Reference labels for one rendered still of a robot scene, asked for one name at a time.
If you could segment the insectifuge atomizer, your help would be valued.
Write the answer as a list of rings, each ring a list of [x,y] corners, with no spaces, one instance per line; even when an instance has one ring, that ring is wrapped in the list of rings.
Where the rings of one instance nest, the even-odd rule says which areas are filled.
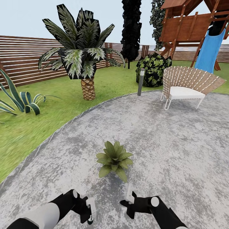
[[[94,219],[93,219],[92,215],[90,215],[90,218],[87,220],[87,223],[89,225],[91,225],[93,223],[93,221],[94,221]]]

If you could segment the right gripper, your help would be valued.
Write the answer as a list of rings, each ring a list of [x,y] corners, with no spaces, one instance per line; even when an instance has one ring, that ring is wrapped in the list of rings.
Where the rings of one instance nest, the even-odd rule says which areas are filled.
[[[127,215],[131,218],[134,219],[135,217],[135,212],[143,213],[140,207],[140,201],[142,197],[137,197],[135,192],[132,192],[132,196],[135,198],[134,204],[129,204],[129,201],[126,202],[126,200],[122,200],[120,203],[121,205],[127,207]]]

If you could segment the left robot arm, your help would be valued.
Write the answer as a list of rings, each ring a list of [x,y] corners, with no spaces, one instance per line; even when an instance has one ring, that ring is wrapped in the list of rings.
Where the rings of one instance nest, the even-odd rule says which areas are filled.
[[[0,48],[36,48],[37,52],[47,52],[51,49],[47,40],[41,40],[36,45],[30,46],[0,46]],[[33,57],[32,54],[23,56]],[[83,224],[90,218],[96,218],[94,197],[80,198],[80,194],[71,189],[65,194],[60,194],[44,206],[26,213],[16,219],[6,229],[54,229],[57,223],[63,219],[70,210],[80,215],[80,223]]]

